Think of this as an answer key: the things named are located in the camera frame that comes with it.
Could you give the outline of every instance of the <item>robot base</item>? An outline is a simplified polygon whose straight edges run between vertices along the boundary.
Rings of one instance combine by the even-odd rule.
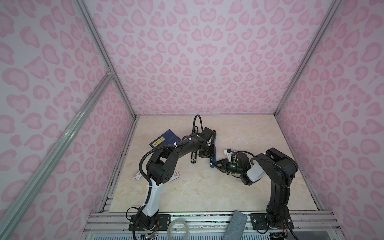
[[[266,230],[269,228],[266,224],[265,214],[250,214],[253,230]],[[288,215],[288,224],[291,229],[294,229],[291,216]]]
[[[156,221],[159,222],[159,231],[167,231],[168,226],[170,224],[170,215],[169,214],[158,214],[156,216]],[[137,221],[137,225],[135,226],[135,231],[154,231],[155,229],[147,229],[147,227],[141,222],[141,220]],[[129,223],[129,231],[132,231],[133,222]]]

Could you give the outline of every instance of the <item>marble floor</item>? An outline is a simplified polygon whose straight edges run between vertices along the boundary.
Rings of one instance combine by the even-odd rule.
[[[139,161],[151,150],[149,143],[168,129],[182,138],[189,135],[194,116],[140,117],[129,147],[124,168],[113,196],[110,212],[125,212],[144,202],[148,182],[134,179]],[[274,147],[292,157],[283,134],[273,115],[202,116],[203,127],[216,130],[217,160],[231,148],[253,154]],[[159,202],[160,212],[188,211],[265,211],[270,199],[271,182],[267,175],[251,186],[241,179],[226,175],[209,166],[208,159],[190,162],[190,154],[179,159],[176,169],[180,178],[164,185]],[[290,210],[317,210],[300,172],[292,182]]]

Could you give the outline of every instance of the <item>gray towel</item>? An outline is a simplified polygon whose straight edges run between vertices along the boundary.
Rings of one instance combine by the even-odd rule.
[[[235,211],[229,222],[228,228],[225,231],[223,240],[240,240],[243,236],[247,216],[239,211]]]

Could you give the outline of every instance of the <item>mounting plate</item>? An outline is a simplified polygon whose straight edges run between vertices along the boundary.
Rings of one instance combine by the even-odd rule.
[[[170,214],[158,214],[156,217],[156,220],[159,222],[159,231],[167,231],[168,230],[168,226],[170,224]],[[129,223],[128,230],[132,231],[132,222]],[[135,231],[139,232],[139,231],[149,231],[149,230],[144,229],[144,227],[141,226],[139,223],[135,227]]]
[[[266,224],[266,221],[265,221],[265,213],[249,214],[249,215],[251,217],[251,223],[252,223],[253,230],[266,230],[267,228],[269,228]],[[291,220],[290,222],[288,222],[289,226],[292,229],[294,229],[295,227],[293,226],[291,216],[288,216],[288,219]]]

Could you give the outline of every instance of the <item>yellow label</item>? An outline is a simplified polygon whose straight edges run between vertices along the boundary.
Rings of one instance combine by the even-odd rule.
[[[165,140],[165,138],[164,137],[161,137],[161,138],[159,138],[156,142],[154,142],[152,145],[154,146],[154,147],[156,147],[157,145],[159,145],[162,141],[164,141]]]

